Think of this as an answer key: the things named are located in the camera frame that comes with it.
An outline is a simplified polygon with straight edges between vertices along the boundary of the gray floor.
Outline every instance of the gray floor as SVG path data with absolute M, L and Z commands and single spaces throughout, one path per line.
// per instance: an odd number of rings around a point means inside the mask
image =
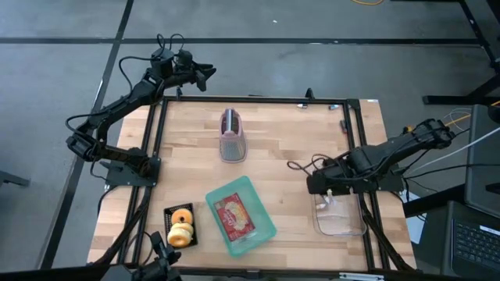
M 0 37 L 115 37 L 125 3 L 3 1 Z M 469 3 L 487 36 L 500 34 L 484 3 Z M 349 0 L 136 1 L 125 37 L 154 37 L 158 32 L 165 36 L 180 32 L 185 37 L 474 36 L 454 3 L 386 0 L 372 7 Z M 149 56 L 156 48 L 153 44 L 122 45 L 118 57 Z M 403 126 L 423 119 L 441 118 L 454 108 L 424 106 L 421 96 L 465 94 L 493 75 L 483 50 L 471 47 L 191 44 L 184 48 L 192 51 L 198 62 L 218 68 L 206 94 L 300 97 L 312 87 L 317 97 L 376 98 L 388 136 L 398 135 Z M 37 266 L 73 161 L 64 143 L 70 134 L 64 120 L 90 111 L 110 49 L 110 44 L 0 44 L 0 169 L 32 180 L 28 188 L 4 185 L 0 189 L 2 272 Z M 124 63 L 133 81 L 146 65 Z M 126 92 L 125 80 L 115 67 L 104 103 Z M 199 94 L 194 87 L 185 87 L 184 93 Z M 119 124 L 112 128 L 112 143 L 116 143 L 119 130 Z M 447 151 L 467 141 L 464 135 Z M 421 161 L 447 151 L 432 151 Z M 465 157 L 447 158 L 430 169 L 464 163 Z M 463 171 L 452 170 L 423 177 L 420 182 L 442 190 L 463 178 Z M 100 180 L 88 175 L 86 166 L 55 266 L 85 263 L 102 186 Z M 429 194 L 414 186 L 412 192 Z

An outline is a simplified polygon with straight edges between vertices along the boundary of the stacked donuts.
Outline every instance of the stacked donuts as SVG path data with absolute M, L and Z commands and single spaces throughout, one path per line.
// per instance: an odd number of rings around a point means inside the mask
M 195 229 L 193 228 L 193 213 L 186 208 L 176 210 L 172 214 L 172 227 L 166 240 L 174 247 L 186 247 L 191 242 Z

